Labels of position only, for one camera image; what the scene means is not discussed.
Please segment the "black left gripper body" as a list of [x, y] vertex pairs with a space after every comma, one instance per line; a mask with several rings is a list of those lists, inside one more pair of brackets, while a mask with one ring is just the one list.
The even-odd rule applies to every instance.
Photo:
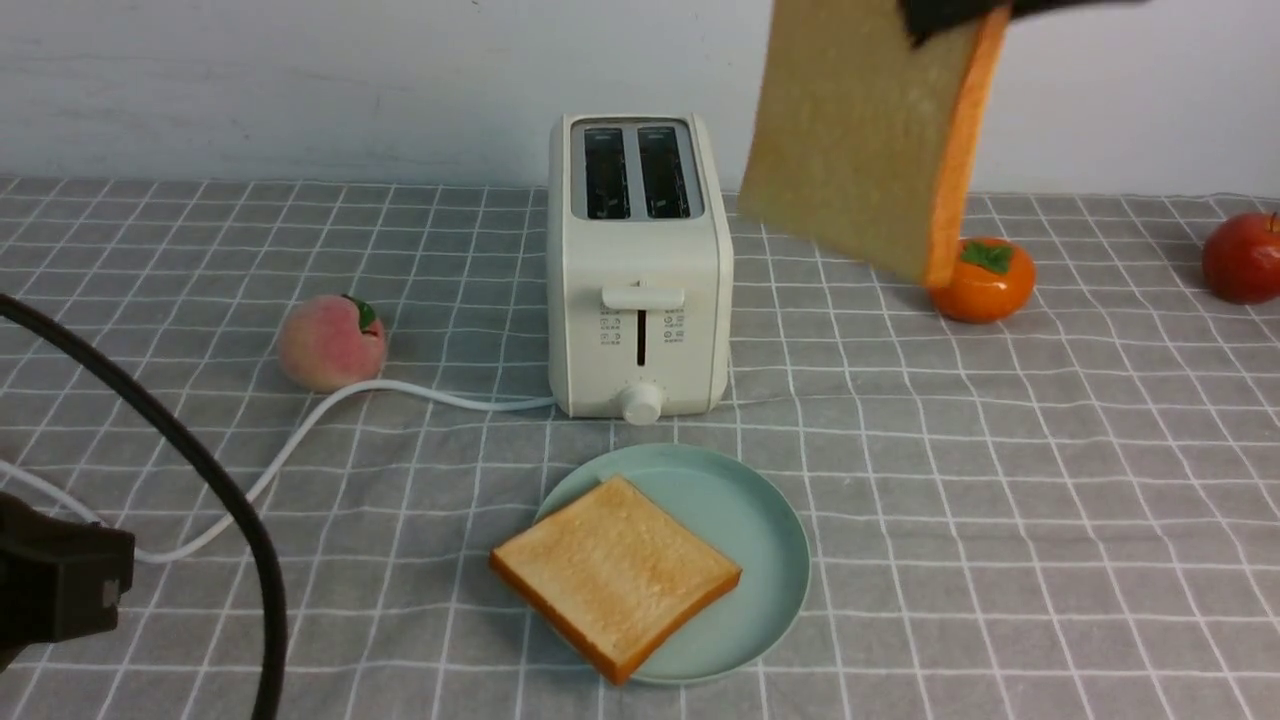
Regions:
[[1, 495], [1, 667], [32, 644], [111, 632], [134, 578], [134, 536]]

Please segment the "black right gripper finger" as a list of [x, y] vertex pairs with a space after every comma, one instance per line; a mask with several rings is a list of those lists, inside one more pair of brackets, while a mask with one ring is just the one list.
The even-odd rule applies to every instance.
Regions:
[[902, 26], [913, 47], [922, 47], [936, 35], [942, 35], [973, 20], [980, 20], [993, 12], [1009, 12], [1011, 20], [1025, 19], [1052, 12], [1064, 12], [1079, 6], [1134, 5], [1140, 1], [1110, 0], [906, 0], [899, 1]]

